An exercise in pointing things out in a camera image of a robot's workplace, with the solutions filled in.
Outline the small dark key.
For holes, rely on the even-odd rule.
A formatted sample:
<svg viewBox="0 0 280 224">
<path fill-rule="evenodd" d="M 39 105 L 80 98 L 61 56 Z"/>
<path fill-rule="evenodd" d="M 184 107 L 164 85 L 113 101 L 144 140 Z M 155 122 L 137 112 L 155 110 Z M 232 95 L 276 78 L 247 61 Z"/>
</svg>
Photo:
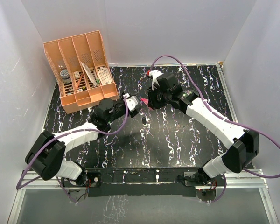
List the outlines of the small dark key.
<svg viewBox="0 0 280 224">
<path fill-rule="evenodd" d="M 146 124 L 146 123 L 147 123 L 146 118 L 144 118 L 144 117 L 142 118 L 142 123 L 143 123 L 143 124 Z"/>
</svg>

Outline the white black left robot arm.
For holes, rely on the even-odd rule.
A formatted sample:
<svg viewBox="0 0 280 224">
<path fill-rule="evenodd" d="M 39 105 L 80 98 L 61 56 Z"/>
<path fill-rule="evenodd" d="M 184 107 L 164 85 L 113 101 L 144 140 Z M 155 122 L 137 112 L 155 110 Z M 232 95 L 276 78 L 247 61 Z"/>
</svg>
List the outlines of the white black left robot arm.
<svg viewBox="0 0 280 224">
<path fill-rule="evenodd" d="M 89 121 L 61 133 L 43 131 L 25 158 L 25 162 L 43 180 L 53 177 L 70 179 L 75 185 L 83 186 L 87 181 L 86 170 L 73 161 L 64 159 L 70 150 L 90 141 L 110 135 L 113 121 L 134 117 L 140 110 L 136 96 L 124 95 L 119 100 L 102 99 L 94 109 Z"/>
</svg>

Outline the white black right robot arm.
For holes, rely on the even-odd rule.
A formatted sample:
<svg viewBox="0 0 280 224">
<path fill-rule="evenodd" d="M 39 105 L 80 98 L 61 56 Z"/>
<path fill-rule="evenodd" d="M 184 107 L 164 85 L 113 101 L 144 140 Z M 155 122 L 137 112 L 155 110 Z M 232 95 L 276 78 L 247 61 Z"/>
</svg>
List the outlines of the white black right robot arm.
<svg viewBox="0 0 280 224">
<path fill-rule="evenodd" d="M 152 80 L 148 88 L 148 107 L 160 109 L 167 104 L 200 122 L 226 147 L 227 151 L 203 164 L 185 181 L 210 185 L 216 176 L 224 173 L 240 173 L 258 154 L 257 132 L 227 123 L 214 115 L 212 107 L 206 107 L 199 94 L 185 88 L 174 74 L 153 70 L 148 73 Z"/>
</svg>

